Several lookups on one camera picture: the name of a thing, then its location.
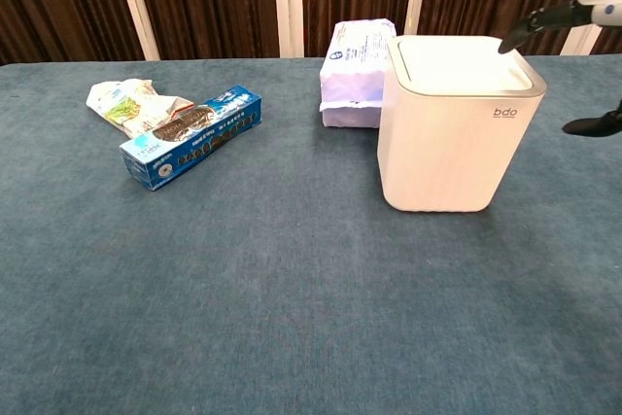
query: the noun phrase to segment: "crumpled plastic bag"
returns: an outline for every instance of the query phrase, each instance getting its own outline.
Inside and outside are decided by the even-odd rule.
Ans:
[[[161,96],[151,80],[135,78],[92,86],[86,104],[129,138],[159,128],[194,106],[179,96]]]

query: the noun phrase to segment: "white trash can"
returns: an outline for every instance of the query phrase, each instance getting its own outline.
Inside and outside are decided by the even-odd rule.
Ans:
[[[492,201],[546,92],[517,51],[486,36],[389,43],[378,163],[402,211],[474,212]]]

